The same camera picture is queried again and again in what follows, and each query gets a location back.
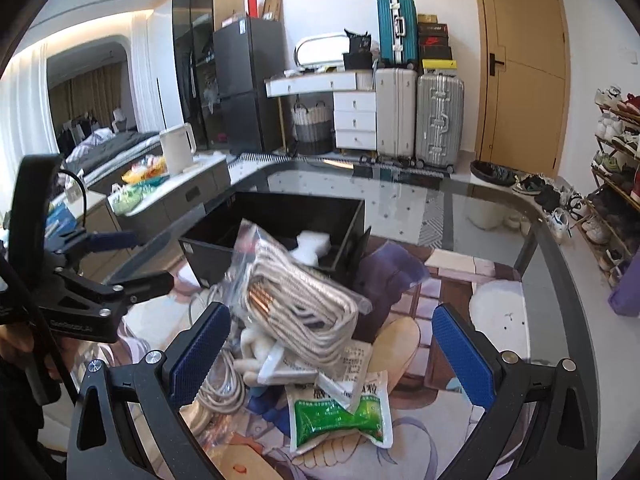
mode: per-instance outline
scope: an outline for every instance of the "kettle handle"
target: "kettle handle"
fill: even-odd
[[[187,129],[187,140],[191,146],[191,155],[194,155],[196,152],[196,138],[193,136],[193,128],[189,123],[184,123],[184,126]]]

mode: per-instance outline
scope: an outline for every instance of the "open black storage box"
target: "open black storage box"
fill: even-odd
[[[180,238],[180,246],[201,286],[219,283],[243,218],[259,225],[288,250],[302,231],[328,233],[331,250],[318,270],[351,287],[369,240],[364,201],[284,193],[236,192]]]

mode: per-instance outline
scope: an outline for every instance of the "door frame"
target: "door frame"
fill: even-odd
[[[484,147],[483,153],[483,137],[484,123],[486,120],[486,102],[489,77],[489,57],[488,42],[486,33],[486,13],[484,12],[484,0],[478,1],[478,20],[480,24],[480,101],[478,107],[478,129],[476,131],[476,157],[479,160],[489,161],[490,154],[488,145]],[[558,138],[558,147],[556,149],[556,161],[552,174],[549,176],[558,176],[560,160],[562,157],[562,149],[564,148],[564,138],[566,135],[566,126],[569,117],[569,100],[571,96],[571,48],[569,38],[569,27],[566,19],[566,11],[564,8],[564,0],[560,2],[560,15],[562,19],[562,31],[564,33],[564,107],[562,110],[562,125],[560,129],[560,137]]]

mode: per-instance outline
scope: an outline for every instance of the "curtain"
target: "curtain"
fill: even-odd
[[[130,77],[133,86],[136,124],[140,132],[164,130],[158,86],[151,72],[147,18],[136,12],[131,20]]]
[[[51,118],[54,129],[89,112],[100,126],[111,128],[113,111],[120,108],[122,63],[101,66],[60,83],[49,90]]]
[[[11,209],[23,156],[57,152],[43,41],[15,56],[0,79],[0,214]]]

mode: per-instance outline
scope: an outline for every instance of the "gray refrigerator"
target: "gray refrigerator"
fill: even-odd
[[[282,145],[278,102],[265,79],[285,70],[280,22],[243,18],[213,35],[220,107],[231,153],[268,153]]]

